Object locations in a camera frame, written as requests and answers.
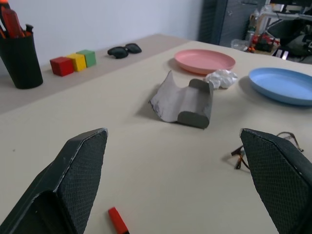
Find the yellow wooden cube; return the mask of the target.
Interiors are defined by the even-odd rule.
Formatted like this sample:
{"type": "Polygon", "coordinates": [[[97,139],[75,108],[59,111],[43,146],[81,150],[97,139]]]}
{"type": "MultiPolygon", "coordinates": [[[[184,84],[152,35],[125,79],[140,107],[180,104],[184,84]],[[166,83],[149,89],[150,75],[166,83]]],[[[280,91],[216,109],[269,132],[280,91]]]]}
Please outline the yellow wooden cube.
{"type": "Polygon", "coordinates": [[[86,61],[84,55],[73,53],[67,55],[66,57],[72,61],[75,72],[80,72],[86,69],[86,61]]]}

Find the crumpled white tissue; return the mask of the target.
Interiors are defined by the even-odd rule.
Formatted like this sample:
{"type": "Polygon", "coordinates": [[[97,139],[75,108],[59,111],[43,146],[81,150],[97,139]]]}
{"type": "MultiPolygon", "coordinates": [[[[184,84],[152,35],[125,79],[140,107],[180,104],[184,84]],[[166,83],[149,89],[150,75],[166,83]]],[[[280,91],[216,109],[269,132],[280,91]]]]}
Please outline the crumpled white tissue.
{"type": "Polygon", "coordinates": [[[205,81],[207,83],[212,83],[214,89],[228,89],[237,80],[238,76],[236,73],[229,70],[216,70],[205,77],[205,81]]]}

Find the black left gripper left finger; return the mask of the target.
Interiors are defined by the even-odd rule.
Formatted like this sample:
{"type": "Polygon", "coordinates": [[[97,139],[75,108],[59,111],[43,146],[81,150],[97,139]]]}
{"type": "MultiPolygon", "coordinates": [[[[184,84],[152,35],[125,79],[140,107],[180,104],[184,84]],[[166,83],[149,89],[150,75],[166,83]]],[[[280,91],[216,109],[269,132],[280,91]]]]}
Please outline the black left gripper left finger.
{"type": "Polygon", "coordinates": [[[101,178],[106,128],[69,139],[32,181],[0,234],[83,234],[101,178]]]}

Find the black pen holder cup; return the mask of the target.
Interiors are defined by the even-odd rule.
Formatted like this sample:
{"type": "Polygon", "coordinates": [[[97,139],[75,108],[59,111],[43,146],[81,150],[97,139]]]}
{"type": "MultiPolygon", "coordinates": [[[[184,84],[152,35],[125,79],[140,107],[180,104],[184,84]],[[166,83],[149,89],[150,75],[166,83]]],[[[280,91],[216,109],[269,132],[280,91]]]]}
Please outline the black pen holder cup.
{"type": "Polygon", "coordinates": [[[0,57],[16,88],[31,89],[43,84],[33,34],[15,39],[0,37],[0,57]]]}

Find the blue plastic plate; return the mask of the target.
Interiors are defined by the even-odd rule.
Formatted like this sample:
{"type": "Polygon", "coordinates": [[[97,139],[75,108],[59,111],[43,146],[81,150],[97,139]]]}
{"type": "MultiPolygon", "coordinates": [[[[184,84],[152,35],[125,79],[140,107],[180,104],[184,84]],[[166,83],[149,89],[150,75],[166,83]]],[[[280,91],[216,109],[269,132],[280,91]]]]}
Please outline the blue plastic plate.
{"type": "Polygon", "coordinates": [[[290,105],[312,107],[312,76],[281,68],[257,68],[249,73],[260,94],[290,105]]]}

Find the pink plastic plate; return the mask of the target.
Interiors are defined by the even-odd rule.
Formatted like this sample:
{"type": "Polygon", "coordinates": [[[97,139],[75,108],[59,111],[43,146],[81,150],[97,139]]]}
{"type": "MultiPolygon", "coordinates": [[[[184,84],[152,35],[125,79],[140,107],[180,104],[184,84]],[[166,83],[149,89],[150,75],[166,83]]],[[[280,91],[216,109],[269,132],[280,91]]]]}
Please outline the pink plastic plate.
{"type": "Polygon", "coordinates": [[[204,49],[182,50],[175,54],[174,59],[182,69],[200,75],[231,70],[236,64],[234,58],[224,53],[204,49]]]}

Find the green wooden cube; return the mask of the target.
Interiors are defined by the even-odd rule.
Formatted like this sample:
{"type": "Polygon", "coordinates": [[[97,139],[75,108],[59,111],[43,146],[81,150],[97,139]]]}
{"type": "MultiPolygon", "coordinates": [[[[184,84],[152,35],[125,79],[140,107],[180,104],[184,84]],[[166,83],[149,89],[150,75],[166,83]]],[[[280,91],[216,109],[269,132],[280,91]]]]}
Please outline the green wooden cube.
{"type": "Polygon", "coordinates": [[[97,61],[96,61],[95,51],[81,50],[81,51],[78,51],[77,54],[84,55],[86,67],[91,67],[91,66],[96,65],[97,61]]]}

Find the red orange tool pile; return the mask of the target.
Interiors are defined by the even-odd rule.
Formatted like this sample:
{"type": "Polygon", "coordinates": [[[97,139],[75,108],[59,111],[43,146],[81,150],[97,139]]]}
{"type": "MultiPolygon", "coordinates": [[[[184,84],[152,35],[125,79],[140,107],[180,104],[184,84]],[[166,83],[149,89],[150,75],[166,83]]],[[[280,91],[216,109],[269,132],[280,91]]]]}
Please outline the red orange tool pile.
{"type": "Polygon", "coordinates": [[[270,37],[269,35],[263,33],[259,35],[254,35],[250,42],[250,46],[247,51],[251,53],[255,52],[265,52],[271,53],[274,49],[280,46],[280,40],[270,37]]]}

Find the grey glasses case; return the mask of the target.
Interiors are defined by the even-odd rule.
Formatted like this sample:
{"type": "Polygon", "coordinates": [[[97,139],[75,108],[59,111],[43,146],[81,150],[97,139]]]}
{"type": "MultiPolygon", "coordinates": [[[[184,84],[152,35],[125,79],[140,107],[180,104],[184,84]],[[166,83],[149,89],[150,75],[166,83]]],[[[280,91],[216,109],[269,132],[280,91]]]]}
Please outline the grey glasses case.
{"type": "Polygon", "coordinates": [[[210,124],[213,95],[214,85],[210,81],[194,78],[181,88],[170,71],[149,103],[164,122],[206,129],[210,124]]]}

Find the dark grey metal cabinet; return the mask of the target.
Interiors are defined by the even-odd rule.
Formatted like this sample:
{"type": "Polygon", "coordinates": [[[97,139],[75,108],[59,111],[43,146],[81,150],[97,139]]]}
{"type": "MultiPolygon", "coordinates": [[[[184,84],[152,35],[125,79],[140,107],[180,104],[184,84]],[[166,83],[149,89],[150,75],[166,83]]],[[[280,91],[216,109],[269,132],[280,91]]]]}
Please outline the dark grey metal cabinet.
{"type": "Polygon", "coordinates": [[[233,39],[244,39],[253,0],[202,0],[198,41],[230,47],[233,39]]]}

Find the red handled screwdriver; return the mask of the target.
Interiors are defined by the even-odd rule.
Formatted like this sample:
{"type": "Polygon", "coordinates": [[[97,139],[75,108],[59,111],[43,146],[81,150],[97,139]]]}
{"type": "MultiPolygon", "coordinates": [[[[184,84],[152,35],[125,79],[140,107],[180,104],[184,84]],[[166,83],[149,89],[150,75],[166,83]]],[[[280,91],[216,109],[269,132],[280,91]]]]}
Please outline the red handled screwdriver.
{"type": "Polygon", "coordinates": [[[12,39],[25,37],[16,12],[12,9],[3,8],[1,13],[9,37],[12,39]]]}

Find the black sunglasses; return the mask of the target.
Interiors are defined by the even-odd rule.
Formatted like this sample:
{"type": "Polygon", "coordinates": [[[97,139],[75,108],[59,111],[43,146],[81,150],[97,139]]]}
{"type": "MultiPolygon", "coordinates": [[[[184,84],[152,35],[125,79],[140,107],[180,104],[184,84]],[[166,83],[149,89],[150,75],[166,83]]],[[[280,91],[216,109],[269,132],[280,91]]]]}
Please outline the black sunglasses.
{"type": "Polygon", "coordinates": [[[139,54],[142,49],[136,43],[128,43],[125,46],[117,46],[109,49],[107,54],[116,59],[123,59],[128,57],[129,54],[139,54]]]}

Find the red marker pen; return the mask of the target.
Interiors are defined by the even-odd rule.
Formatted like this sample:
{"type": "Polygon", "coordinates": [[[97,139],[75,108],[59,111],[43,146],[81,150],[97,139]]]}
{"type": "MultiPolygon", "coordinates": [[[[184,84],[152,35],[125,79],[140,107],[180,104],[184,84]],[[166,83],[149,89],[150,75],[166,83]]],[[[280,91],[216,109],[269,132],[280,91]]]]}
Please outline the red marker pen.
{"type": "Polygon", "coordinates": [[[115,207],[108,210],[108,215],[117,234],[130,234],[127,226],[115,207]]]}

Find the tortoiseshell eyeglasses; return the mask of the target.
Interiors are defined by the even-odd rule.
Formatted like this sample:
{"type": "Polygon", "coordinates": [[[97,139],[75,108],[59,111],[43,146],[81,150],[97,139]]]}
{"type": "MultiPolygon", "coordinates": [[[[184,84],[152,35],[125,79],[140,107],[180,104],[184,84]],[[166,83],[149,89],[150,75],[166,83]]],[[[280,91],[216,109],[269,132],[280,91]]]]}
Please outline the tortoiseshell eyeglasses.
{"type": "MultiPolygon", "coordinates": [[[[281,132],[277,134],[278,137],[286,139],[290,141],[296,148],[302,153],[304,150],[299,146],[299,143],[295,137],[295,135],[291,132],[281,132]]],[[[238,160],[234,166],[236,170],[241,169],[241,165],[243,164],[248,170],[250,169],[247,162],[244,160],[244,156],[246,155],[243,145],[235,149],[231,152],[231,156],[238,156],[238,160]]]]}

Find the red wooden cube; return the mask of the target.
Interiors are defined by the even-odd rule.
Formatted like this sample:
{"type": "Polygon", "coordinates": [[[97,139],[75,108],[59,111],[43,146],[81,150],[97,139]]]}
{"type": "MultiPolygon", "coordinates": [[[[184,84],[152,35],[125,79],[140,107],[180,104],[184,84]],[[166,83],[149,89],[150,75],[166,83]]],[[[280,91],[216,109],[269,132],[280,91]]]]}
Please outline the red wooden cube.
{"type": "Polygon", "coordinates": [[[58,57],[50,60],[54,75],[63,77],[74,72],[72,60],[67,57],[58,57]]]}

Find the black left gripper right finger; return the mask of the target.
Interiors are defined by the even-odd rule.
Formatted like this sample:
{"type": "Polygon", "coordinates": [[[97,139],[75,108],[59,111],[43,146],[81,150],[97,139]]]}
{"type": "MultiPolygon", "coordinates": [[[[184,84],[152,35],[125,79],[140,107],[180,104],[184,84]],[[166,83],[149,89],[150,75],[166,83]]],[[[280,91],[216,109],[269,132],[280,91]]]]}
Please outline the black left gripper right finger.
{"type": "Polygon", "coordinates": [[[244,128],[256,191],[279,234],[312,234],[312,163],[290,141],[244,128]]]}

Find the orange handled tool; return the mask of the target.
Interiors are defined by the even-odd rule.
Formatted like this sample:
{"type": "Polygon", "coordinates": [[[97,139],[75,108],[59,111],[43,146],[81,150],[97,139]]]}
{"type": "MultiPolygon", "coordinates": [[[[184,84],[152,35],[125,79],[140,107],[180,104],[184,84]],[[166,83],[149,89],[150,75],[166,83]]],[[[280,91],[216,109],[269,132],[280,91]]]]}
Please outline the orange handled tool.
{"type": "Polygon", "coordinates": [[[1,23],[0,23],[0,35],[2,36],[3,39],[6,38],[5,33],[4,33],[4,29],[1,26],[1,25],[3,25],[4,28],[6,29],[4,18],[3,18],[3,11],[5,9],[10,9],[10,5],[8,3],[8,0],[0,0],[0,20],[1,20],[1,23]]]}

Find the white metal shelf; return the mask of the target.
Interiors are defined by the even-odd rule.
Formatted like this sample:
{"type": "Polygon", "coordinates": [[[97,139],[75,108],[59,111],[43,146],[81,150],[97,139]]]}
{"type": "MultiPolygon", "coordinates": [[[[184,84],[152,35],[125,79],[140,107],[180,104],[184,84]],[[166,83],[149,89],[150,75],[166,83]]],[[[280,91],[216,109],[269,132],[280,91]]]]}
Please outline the white metal shelf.
{"type": "Polygon", "coordinates": [[[273,11],[263,11],[259,13],[257,24],[255,27],[254,35],[257,36],[260,34],[262,20],[265,18],[276,18],[278,20],[306,20],[312,22],[312,16],[304,14],[289,14],[289,13],[278,13],[273,11]]]}

